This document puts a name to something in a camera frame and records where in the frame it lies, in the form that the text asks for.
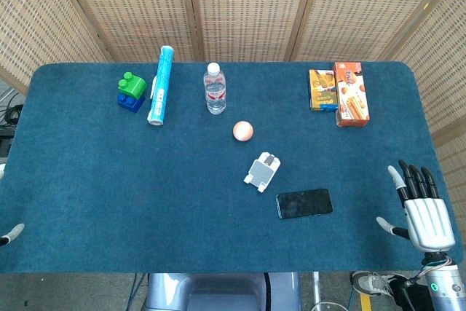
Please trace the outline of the orange ball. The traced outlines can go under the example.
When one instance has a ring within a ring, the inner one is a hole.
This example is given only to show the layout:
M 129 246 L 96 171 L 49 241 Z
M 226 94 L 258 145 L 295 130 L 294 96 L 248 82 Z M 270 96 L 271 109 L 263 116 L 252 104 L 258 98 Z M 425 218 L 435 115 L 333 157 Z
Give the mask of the orange ball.
M 233 127 L 233 136 L 241 142 L 249 141 L 253 137 L 253 126 L 247 121 L 239 121 Z

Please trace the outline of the grey white sneaker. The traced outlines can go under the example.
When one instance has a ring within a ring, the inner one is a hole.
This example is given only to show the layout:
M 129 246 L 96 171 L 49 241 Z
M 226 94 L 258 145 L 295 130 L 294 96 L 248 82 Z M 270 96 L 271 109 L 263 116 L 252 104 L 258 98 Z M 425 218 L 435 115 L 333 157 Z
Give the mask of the grey white sneaker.
M 352 287 L 359 294 L 369 296 L 393 296 L 390 280 L 393 275 L 379 275 L 375 272 L 356 271 L 350 276 Z

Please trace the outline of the black smartphone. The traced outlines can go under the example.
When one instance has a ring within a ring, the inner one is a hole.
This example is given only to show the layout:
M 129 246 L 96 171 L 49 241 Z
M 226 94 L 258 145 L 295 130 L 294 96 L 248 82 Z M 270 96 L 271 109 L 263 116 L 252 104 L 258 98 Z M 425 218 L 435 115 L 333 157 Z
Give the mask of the black smartphone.
M 276 196 L 276 204 L 280 219 L 318 216 L 333 212 L 327 189 L 281 193 Z

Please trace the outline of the black trouser leg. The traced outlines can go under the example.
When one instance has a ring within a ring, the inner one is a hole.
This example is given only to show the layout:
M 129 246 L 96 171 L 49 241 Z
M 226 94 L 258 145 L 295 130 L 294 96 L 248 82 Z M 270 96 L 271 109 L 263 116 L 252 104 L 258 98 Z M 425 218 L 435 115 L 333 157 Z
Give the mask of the black trouser leg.
M 389 284 L 395 303 L 403 311 L 435 311 L 427 286 L 406 285 L 407 279 L 395 277 Z

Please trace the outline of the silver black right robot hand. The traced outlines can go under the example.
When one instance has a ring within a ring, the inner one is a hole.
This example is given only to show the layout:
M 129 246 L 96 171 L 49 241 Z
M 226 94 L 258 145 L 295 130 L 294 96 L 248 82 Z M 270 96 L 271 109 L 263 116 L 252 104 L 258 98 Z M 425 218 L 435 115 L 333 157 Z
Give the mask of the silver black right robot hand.
M 418 251 L 447 252 L 456 240 L 449 212 L 432 174 L 426 167 L 417 169 L 404 160 L 398 163 L 401 173 L 391 165 L 387 170 L 398 193 L 407 227 L 397 227 L 381 216 L 376 217 L 376 222 L 391 235 L 409 240 Z

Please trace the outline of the white phone stand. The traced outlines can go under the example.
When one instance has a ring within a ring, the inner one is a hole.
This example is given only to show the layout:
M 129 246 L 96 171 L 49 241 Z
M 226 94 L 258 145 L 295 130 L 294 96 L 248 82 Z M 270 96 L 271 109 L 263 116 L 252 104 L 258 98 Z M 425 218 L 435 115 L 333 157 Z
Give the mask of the white phone stand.
M 260 193 L 263 193 L 280 167 L 280 159 L 269 152 L 262 152 L 255 159 L 244 178 L 246 184 L 254 185 Z

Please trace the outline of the grey blue robot torso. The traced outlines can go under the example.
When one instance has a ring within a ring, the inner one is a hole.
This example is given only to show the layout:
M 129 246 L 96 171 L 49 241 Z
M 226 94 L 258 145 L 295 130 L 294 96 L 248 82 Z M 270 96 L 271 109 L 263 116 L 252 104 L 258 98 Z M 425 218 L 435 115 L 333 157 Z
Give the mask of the grey blue robot torso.
M 153 273 L 141 311 L 302 311 L 297 272 Z

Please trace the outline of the yellow snack box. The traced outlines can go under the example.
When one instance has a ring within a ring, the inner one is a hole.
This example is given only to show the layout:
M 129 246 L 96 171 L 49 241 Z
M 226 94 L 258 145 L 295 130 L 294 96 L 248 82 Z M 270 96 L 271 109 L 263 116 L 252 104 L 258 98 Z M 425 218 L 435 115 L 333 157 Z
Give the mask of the yellow snack box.
M 309 107 L 312 111 L 336 111 L 338 101 L 334 72 L 309 70 Z

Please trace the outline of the blue carpet table cover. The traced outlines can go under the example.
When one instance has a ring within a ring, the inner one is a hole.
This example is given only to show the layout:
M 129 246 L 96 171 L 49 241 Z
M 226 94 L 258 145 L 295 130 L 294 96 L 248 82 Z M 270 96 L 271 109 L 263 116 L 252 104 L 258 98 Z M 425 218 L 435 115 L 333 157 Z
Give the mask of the blue carpet table cover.
M 387 171 L 432 173 L 449 196 L 416 80 L 401 62 L 365 62 L 370 121 L 338 127 L 309 108 L 308 74 L 330 62 L 222 63 L 226 109 L 207 110 L 204 63 L 174 63 L 165 121 L 117 104 L 123 73 L 153 63 L 57 63 L 31 79 L 0 180 L 7 272 L 309 272 L 417 269 L 422 253 L 386 233 L 406 219 Z M 246 142 L 239 121 L 253 126 Z M 263 193 L 246 184 L 262 152 L 280 159 Z M 276 196 L 327 189 L 333 212 L 280 219 Z

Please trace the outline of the orange snack box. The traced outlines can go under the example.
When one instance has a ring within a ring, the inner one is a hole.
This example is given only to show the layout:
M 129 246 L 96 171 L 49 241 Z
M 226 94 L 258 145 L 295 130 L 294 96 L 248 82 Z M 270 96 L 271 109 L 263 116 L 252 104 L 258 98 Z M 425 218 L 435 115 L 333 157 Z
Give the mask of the orange snack box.
M 370 120 L 360 62 L 335 62 L 338 127 L 364 127 Z

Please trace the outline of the green toy building block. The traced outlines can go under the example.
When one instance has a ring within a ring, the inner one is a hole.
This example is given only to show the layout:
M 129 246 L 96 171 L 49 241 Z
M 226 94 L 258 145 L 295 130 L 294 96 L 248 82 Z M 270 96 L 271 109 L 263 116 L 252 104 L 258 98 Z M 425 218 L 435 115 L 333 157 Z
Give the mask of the green toy building block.
M 118 82 L 119 92 L 136 100 L 141 98 L 146 87 L 146 81 L 130 71 L 125 72 L 123 78 Z

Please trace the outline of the clear plastic water bottle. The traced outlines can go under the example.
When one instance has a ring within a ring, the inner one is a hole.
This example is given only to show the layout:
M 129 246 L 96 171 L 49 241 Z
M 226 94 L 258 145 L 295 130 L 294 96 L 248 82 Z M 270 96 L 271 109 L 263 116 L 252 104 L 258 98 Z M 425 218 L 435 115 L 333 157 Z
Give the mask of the clear plastic water bottle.
M 221 114 L 226 108 L 226 77 L 218 63 L 209 63 L 203 76 L 205 100 L 211 114 Z

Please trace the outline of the black floor device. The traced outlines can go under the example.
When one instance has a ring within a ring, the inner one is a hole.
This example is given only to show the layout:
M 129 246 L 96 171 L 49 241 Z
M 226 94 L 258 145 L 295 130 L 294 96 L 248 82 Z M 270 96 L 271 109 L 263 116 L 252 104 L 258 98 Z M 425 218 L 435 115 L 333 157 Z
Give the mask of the black floor device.
M 15 130 L 5 130 L 0 128 L 0 158 L 6 158 L 12 146 Z

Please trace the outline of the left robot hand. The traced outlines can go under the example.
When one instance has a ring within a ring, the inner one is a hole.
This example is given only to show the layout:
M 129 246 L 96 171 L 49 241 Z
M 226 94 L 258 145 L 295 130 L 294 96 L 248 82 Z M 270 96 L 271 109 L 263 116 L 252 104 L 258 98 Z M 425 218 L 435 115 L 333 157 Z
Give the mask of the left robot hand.
M 4 177 L 4 169 L 6 164 L 0 164 L 0 180 Z M 10 244 L 13 240 L 15 240 L 24 230 L 25 224 L 20 223 L 15 225 L 10 232 L 0 237 L 0 247 Z

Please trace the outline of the woven wooden folding screen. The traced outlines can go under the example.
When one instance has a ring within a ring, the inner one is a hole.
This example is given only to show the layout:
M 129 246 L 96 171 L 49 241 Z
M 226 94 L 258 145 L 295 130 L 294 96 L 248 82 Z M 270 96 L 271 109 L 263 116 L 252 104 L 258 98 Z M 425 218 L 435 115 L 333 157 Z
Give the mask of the woven wooden folding screen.
M 0 0 L 0 108 L 45 63 L 399 60 L 466 232 L 466 0 Z

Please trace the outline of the blue toy building block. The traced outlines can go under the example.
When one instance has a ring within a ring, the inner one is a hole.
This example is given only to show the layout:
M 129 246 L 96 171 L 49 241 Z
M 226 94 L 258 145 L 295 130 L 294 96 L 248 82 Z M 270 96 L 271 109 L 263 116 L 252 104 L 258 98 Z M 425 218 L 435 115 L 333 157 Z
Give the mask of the blue toy building block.
M 120 107 L 136 113 L 145 101 L 145 96 L 142 95 L 140 98 L 134 98 L 124 93 L 119 93 L 117 96 L 117 103 Z

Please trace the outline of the blue cling wrap roll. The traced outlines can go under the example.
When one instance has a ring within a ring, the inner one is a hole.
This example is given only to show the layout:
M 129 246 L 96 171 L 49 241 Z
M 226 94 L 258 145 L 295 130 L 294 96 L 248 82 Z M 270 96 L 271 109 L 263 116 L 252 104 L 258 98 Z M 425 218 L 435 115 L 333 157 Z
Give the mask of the blue cling wrap roll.
M 147 117 L 150 125 L 159 126 L 164 123 L 173 54 L 174 49 L 171 46 L 161 47 L 157 73 L 151 87 L 151 109 Z

